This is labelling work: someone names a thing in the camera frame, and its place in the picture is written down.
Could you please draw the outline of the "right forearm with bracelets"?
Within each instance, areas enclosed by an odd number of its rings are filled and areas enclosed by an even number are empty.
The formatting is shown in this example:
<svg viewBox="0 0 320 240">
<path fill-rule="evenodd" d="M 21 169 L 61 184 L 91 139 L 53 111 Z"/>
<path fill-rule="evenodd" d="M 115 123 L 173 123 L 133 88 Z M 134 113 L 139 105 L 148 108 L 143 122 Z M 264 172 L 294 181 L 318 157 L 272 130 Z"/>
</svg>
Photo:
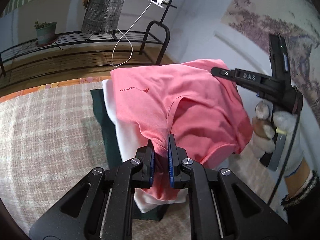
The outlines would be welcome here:
<svg viewBox="0 0 320 240">
<path fill-rule="evenodd" d="M 319 224 L 319 176 L 302 160 L 297 170 L 285 177 L 288 195 L 281 201 L 288 222 L 294 228 Z"/>
</svg>

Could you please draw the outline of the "right gloved hand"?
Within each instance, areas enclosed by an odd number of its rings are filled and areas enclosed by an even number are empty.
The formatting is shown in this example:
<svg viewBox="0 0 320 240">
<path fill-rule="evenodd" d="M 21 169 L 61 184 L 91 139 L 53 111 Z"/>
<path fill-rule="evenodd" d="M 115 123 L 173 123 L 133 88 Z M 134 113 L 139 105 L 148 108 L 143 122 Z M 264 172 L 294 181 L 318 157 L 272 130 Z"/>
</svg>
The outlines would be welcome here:
<svg viewBox="0 0 320 240">
<path fill-rule="evenodd" d="M 298 170 L 304 158 L 304 153 L 300 146 L 300 129 L 297 129 L 296 134 L 293 133 L 297 116 L 286 111 L 276 111 L 271 114 L 269 106 L 269 103 L 262 100 L 255 107 L 255 118 L 252 119 L 254 132 L 251 139 L 251 149 L 258 159 L 262 158 L 266 153 L 274 153 L 276 143 L 273 139 L 276 135 L 276 129 L 280 129 L 286 134 L 283 151 L 277 165 L 281 168 L 289 150 L 291 139 L 294 138 L 284 170 L 284 177 L 286 178 Z"/>
</svg>

